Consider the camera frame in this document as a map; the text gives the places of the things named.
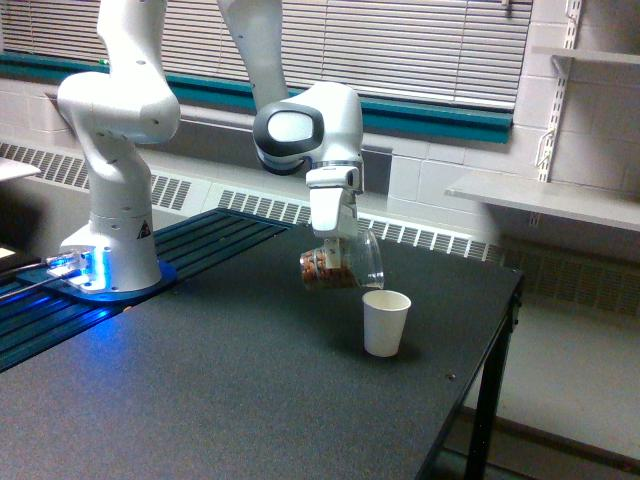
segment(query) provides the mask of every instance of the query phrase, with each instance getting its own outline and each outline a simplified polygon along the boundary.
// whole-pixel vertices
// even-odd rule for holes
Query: table leg
[[[506,322],[498,335],[496,343],[484,364],[473,433],[471,435],[471,445],[469,447],[469,457],[464,475],[465,480],[479,480],[484,476],[491,444],[491,430],[496,418],[500,387],[502,386],[502,377],[507,361],[509,340],[516,321],[517,303],[516,297],[509,309]]]

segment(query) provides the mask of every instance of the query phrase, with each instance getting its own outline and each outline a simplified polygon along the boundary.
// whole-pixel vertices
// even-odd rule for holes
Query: clear plastic cup
[[[300,255],[300,272],[305,287],[384,288],[384,272],[378,241],[371,230],[352,240],[325,240],[322,247]]]

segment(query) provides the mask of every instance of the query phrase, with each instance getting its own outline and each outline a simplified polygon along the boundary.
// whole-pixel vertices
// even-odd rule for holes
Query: white paper cup
[[[391,290],[373,290],[362,296],[364,303],[364,348],[377,357],[398,353],[411,300]]]

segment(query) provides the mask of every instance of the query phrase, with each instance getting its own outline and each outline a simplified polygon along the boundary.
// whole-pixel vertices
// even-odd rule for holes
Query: radiator vent
[[[259,217],[295,224],[308,224],[311,210],[303,202],[269,198],[239,190],[224,189],[218,203],[220,208],[228,208],[237,212],[250,213]],[[502,250],[495,245],[488,245],[467,236],[438,229],[428,229],[424,225],[405,222],[389,222],[388,219],[360,214],[358,219],[360,230],[371,229],[376,237],[392,242],[405,243],[428,250],[452,253],[480,261],[502,262]]]
[[[271,198],[257,191],[225,188],[218,206],[290,224],[307,224],[311,212],[304,203]],[[592,265],[586,258],[546,250],[505,249],[456,232],[389,221],[366,213],[360,214],[358,227],[371,229],[384,240],[518,268],[525,273],[526,294],[624,315],[640,315],[640,274],[620,272],[615,266]]]
[[[638,316],[640,274],[573,257],[508,250],[504,265],[525,272],[525,291],[599,310]]]
[[[89,189],[89,175],[84,159],[30,147],[0,143],[0,157],[38,167],[35,178],[82,190]],[[151,203],[168,210],[181,211],[192,182],[155,174],[151,176]]]

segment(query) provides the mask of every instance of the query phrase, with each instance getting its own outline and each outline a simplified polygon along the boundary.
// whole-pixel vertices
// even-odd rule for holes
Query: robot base
[[[162,278],[158,283],[142,290],[135,290],[133,292],[102,292],[102,293],[85,293],[82,290],[74,288],[66,283],[64,280],[44,285],[42,288],[45,290],[54,290],[62,293],[63,295],[73,297],[84,303],[91,304],[127,304],[127,303],[139,303],[142,300],[153,297],[162,291],[168,289],[178,280],[178,273],[176,269],[170,264],[159,261],[160,273]],[[45,268],[25,272],[18,275],[18,279],[27,283],[38,283],[43,280],[50,279],[51,276],[47,274]]]

